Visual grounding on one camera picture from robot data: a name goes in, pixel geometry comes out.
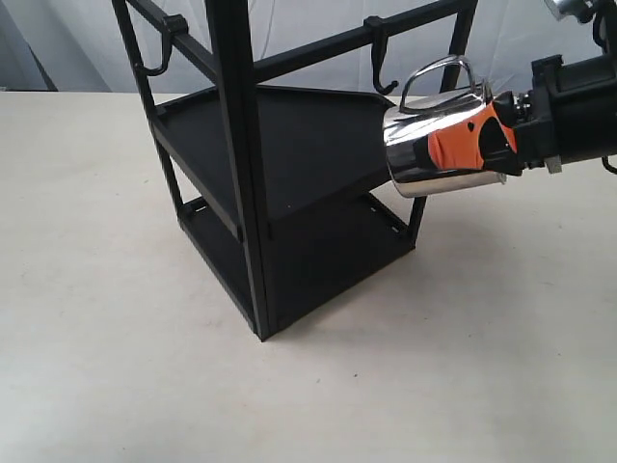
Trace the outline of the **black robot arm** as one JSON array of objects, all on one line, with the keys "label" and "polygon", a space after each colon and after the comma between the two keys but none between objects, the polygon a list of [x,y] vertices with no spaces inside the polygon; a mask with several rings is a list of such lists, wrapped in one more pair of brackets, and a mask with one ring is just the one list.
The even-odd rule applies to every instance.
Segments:
[{"label": "black robot arm", "polygon": [[616,4],[549,1],[557,19],[592,26],[601,55],[566,65],[559,55],[532,63],[532,87],[492,97],[474,116],[430,133],[419,145],[421,167],[437,171],[495,172],[520,176],[525,169],[562,166],[616,153]]}]

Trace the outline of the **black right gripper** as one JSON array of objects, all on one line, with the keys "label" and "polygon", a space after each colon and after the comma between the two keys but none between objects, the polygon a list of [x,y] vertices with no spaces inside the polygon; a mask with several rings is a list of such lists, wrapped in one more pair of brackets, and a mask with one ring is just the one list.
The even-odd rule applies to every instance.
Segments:
[{"label": "black right gripper", "polygon": [[514,128],[515,98],[499,94],[475,115],[428,136],[437,169],[519,177],[523,165],[558,172],[616,153],[616,60],[605,54],[565,65],[553,55],[531,68],[523,120]]}]

